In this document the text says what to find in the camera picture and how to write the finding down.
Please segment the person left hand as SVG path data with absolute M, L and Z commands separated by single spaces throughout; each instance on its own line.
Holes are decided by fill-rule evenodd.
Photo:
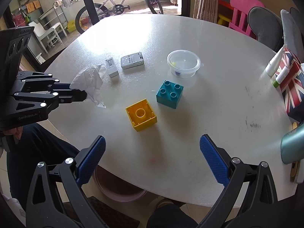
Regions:
M 8 145 L 18 144 L 23 132 L 23 127 L 17 127 L 10 130 L 3 131 Z

